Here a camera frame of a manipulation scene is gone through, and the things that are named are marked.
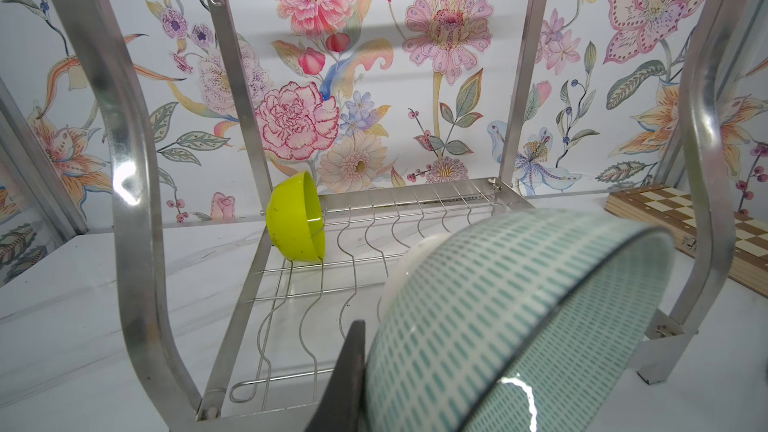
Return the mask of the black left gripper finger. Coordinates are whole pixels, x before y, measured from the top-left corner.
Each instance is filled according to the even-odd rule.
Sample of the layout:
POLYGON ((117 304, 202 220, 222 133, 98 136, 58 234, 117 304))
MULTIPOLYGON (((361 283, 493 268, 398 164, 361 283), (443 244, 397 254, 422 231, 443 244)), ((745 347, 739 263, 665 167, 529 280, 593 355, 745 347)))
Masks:
POLYGON ((352 322, 324 395, 306 432, 357 431, 365 380, 366 324, 352 322))

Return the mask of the lime green plastic bowl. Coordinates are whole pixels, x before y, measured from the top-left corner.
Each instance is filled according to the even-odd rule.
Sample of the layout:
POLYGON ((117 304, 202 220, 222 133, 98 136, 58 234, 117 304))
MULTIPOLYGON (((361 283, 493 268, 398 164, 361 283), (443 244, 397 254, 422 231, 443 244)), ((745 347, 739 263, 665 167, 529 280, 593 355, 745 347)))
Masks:
POLYGON ((273 245, 285 259, 312 264, 324 260, 325 222, 315 183, 307 171, 275 187, 266 224, 273 245))

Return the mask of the pale teal ceramic bowl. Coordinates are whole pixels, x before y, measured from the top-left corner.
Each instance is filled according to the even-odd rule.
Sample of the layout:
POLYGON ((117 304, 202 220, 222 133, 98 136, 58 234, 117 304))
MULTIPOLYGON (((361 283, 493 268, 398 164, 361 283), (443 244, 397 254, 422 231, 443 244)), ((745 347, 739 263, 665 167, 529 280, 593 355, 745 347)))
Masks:
POLYGON ((662 227, 567 210, 454 233, 378 328, 367 429, 587 429, 642 342, 674 255, 662 227))

